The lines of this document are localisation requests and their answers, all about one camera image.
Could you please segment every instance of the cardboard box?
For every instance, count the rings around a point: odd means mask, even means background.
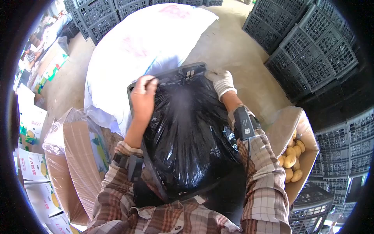
[[[65,213],[61,213],[49,218],[47,224],[49,230],[54,234],[79,234],[80,232],[70,225]]]
[[[31,205],[39,213],[39,216],[44,216],[47,219],[50,215],[61,212],[51,183],[25,182],[24,186]]]
[[[272,150],[278,158],[286,149],[287,143],[295,129],[300,140],[305,145],[305,152],[299,158],[300,169],[303,171],[302,178],[297,182],[290,182],[285,185],[290,205],[295,201],[304,187],[319,153],[319,148],[308,117],[300,107],[288,106],[280,110],[277,119],[266,131]]]
[[[63,124],[70,176],[86,213],[92,217],[93,205],[111,159],[101,136],[90,128],[87,121]]]
[[[64,154],[45,151],[50,181],[61,208],[72,224],[88,225],[88,217],[70,177],[69,167]]]
[[[66,39],[63,41],[62,38],[57,38],[41,59],[40,67],[38,68],[39,77],[45,77],[45,79],[52,81],[56,72],[68,60],[68,53],[64,51],[67,47],[67,42]]]
[[[22,176],[26,180],[49,181],[46,160],[43,154],[32,153],[18,148]]]

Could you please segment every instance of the black plastic crate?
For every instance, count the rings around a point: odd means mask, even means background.
[[[344,149],[341,151],[320,152],[322,163],[337,163],[349,160],[349,150]]]
[[[319,46],[337,79],[358,64],[349,42],[316,5],[308,10],[297,27],[300,27]]]
[[[355,42],[355,34],[349,27],[348,22],[339,13],[339,10],[329,0],[318,0],[316,5],[326,14],[352,46]]]
[[[321,152],[340,151],[349,146],[346,122],[317,131],[315,137]]]
[[[373,152],[366,155],[351,158],[350,161],[350,176],[361,175],[369,172],[370,164],[373,159]]]
[[[99,41],[119,23],[117,13],[112,13],[104,19],[101,19],[95,25],[87,29],[93,43],[97,45]]]
[[[350,146],[350,157],[356,158],[365,156],[366,154],[372,154],[374,148],[374,139],[361,141],[358,144]]]
[[[222,6],[223,0],[203,0],[204,6]]]
[[[322,177],[324,179],[333,179],[349,176],[350,174],[349,159],[341,160],[340,162],[322,163]]]
[[[131,3],[122,6],[118,9],[120,20],[124,20],[128,15],[134,13],[137,10],[146,8],[149,6],[149,0],[138,0],[132,1]]]
[[[178,3],[178,0],[149,0],[149,5],[156,5],[160,3]]]
[[[276,78],[291,102],[311,93],[300,70],[292,63],[288,55],[278,48],[265,62],[265,66]]]
[[[248,15],[242,29],[268,54],[272,54],[282,41],[281,35],[254,14]]]
[[[64,5],[65,5],[66,10],[67,8],[69,8],[69,10],[74,10],[90,2],[93,2],[93,1],[92,0],[64,0]]]
[[[292,233],[318,233],[331,209],[333,196],[307,182],[294,201],[289,217]]]
[[[351,144],[374,137],[374,109],[347,120]]]
[[[306,182],[300,194],[294,201],[294,210],[308,209],[326,201],[332,201],[333,195],[326,190]]]
[[[89,28],[116,13],[116,8],[113,0],[90,0],[79,7],[77,13],[85,28]]]
[[[61,36],[66,36],[68,40],[74,38],[79,33],[79,28],[75,25],[73,21],[68,23],[66,27],[62,30]]]
[[[316,161],[314,162],[312,170],[310,171],[309,176],[310,177],[322,177],[322,175],[323,175],[322,163],[321,163],[320,156],[318,155],[316,158]]]
[[[83,38],[86,40],[87,38],[90,37],[90,35],[88,34],[85,26],[83,25],[80,17],[78,16],[77,11],[73,10],[71,12],[71,14],[73,16],[73,21],[74,21],[75,25],[78,27],[79,31],[82,33]]]
[[[242,29],[271,55],[308,5],[309,0],[257,1]]]
[[[203,0],[182,0],[182,4],[191,5],[191,6],[202,6]]]
[[[172,76],[172,74],[178,74],[178,75],[184,74],[185,78],[189,78],[189,77],[192,77],[194,74],[201,73],[201,72],[204,72],[204,71],[206,71],[206,64],[205,63],[194,63],[194,64],[190,64],[190,65],[177,67],[175,69],[157,74],[157,75],[155,75],[155,77],[158,78],[159,83],[165,83],[165,82],[170,81],[170,77]],[[130,105],[130,110],[131,110],[132,114],[133,114],[133,108],[132,108],[130,95],[131,95],[131,91],[135,87],[135,84],[136,83],[132,83],[127,88],[127,94],[128,94],[128,97],[129,97],[129,105]],[[152,175],[153,181],[157,186],[158,192],[160,193],[160,195],[162,197],[162,200],[164,202],[169,203],[169,202],[176,201],[176,200],[189,199],[191,197],[194,197],[196,195],[199,195],[201,193],[204,193],[206,191],[211,190],[212,188],[217,186],[220,182],[220,180],[218,180],[216,183],[214,183],[210,186],[207,186],[203,189],[196,188],[196,189],[190,190],[189,192],[171,194],[169,191],[166,190],[166,188],[164,186],[164,182],[162,181],[161,177],[159,176],[159,173],[158,173],[156,167],[154,166],[153,162],[151,161],[151,159],[148,155],[148,152],[146,150],[144,142],[142,142],[142,149],[143,149],[143,152],[144,152],[143,153],[144,163],[148,167],[148,169],[149,169],[149,171]]]

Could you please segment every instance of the plaid shirt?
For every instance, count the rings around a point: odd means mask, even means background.
[[[229,122],[231,127],[235,123],[232,111]],[[279,166],[264,131],[258,128],[255,133],[251,140],[241,228],[194,198],[159,207],[135,207],[133,183],[127,180],[127,170],[113,162],[96,198],[93,220],[84,233],[291,233],[285,171]],[[246,167],[248,141],[238,140],[237,144]],[[125,142],[119,142],[116,149],[125,155],[142,154]]]

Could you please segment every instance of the yellow potato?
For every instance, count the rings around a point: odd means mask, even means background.
[[[292,139],[295,139],[296,136],[297,136],[297,131],[296,131],[296,129],[295,129],[294,133],[292,134]]]
[[[291,168],[284,169],[286,171],[286,180],[290,180],[294,176],[294,172]]]
[[[301,152],[304,153],[304,151],[305,151],[305,145],[304,145],[304,143],[302,141],[300,141],[300,140],[297,140],[296,141],[296,145],[299,146],[300,149],[301,149]]]
[[[300,146],[295,145],[295,146],[293,147],[293,149],[296,151],[296,157],[299,158],[299,157],[300,157],[300,154],[301,154]]]
[[[278,161],[279,161],[279,165],[283,166],[283,162],[284,162],[283,155],[279,156]]]
[[[292,166],[292,170],[297,171],[299,169],[300,169],[300,162],[299,162],[299,159],[296,159],[295,164]]]
[[[300,180],[302,176],[303,176],[303,171],[301,170],[295,171],[294,175],[291,178],[291,182],[296,182]]]
[[[294,142],[294,140],[291,138],[291,139],[289,140],[288,144],[287,144],[287,147],[294,147],[294,145],[295,145],[295,142]]]
[[[283,162],[283,167],[285,168],[291,168],[296,163],[296,156],[295,155],[289,155],[286,157],[286,159]]]
[[[296,151],[295,151],[295,149],[292,148],[292,147],[288,147],[288,148],[287,148],[287,150],[286,150],[286,154],[287,154],[287,156],[293,155],[293,156],[296,157]]]

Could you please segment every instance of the open cardboard box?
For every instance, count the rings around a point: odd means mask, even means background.
[[[111,162],[100,127],[71,108],[52,125],[43,148],[62,209],[71,223],[86,226]]]
[[[61,208],[72,224],[87,226],[90,218],[74,188],[65,155],[56,155],[45,151],[45,157],[50,181]]]
[[[303,171],[303,176],[297,182],[285,184],[285,191],[290,205],[295,201],[301,189],[304,187],[319,153],[319,148],[308,117],[305,111],[300,107],[288,106],[280,110],[277,119],[266,131],[272,150],[278,158],[286,149],[287,143],[291,139],[295,129],[299,139],[305,145],[305,152],[302,153],[299,158],[300,169]]]

